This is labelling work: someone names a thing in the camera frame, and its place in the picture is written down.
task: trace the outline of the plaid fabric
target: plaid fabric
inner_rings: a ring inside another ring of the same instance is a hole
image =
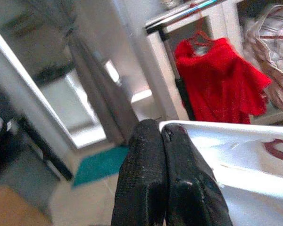
[[[283,111],[283,5],[269,7],[247,31],[244,53],[247,60],[273,79],[266,93]]]

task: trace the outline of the tiled floor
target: tiled floor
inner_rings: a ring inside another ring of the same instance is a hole
[[[72,160],[74,171],[80,161],[100,150],[77,155]],[[72,187],[61,181],[50,201],[53,226],[108,226],[111,223],[118,175]]]

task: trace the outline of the gray curtain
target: gray curtain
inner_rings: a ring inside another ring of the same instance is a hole
[[[107,139],[115,144],[128,143],[133,127],[138,123],[137,117],[125,93],[113,82],[75,28],[73,1],[26,1],[33,7],[33,13],[39,14],[36,16],[41,16],[67,37],[75,69]]]

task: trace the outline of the teal mat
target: teal mat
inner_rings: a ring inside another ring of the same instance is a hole
[[[127,147],[119,146],[83,159],[73,187],[117,174],[128,150]]]

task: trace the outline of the red garment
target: red garment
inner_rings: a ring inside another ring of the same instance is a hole
[[[248,114],[265,113],[261,94],[271,80],[236,54],[227,39],[213,42],[202,56],[187,40],[175,51],[196,119],[249,124]]]

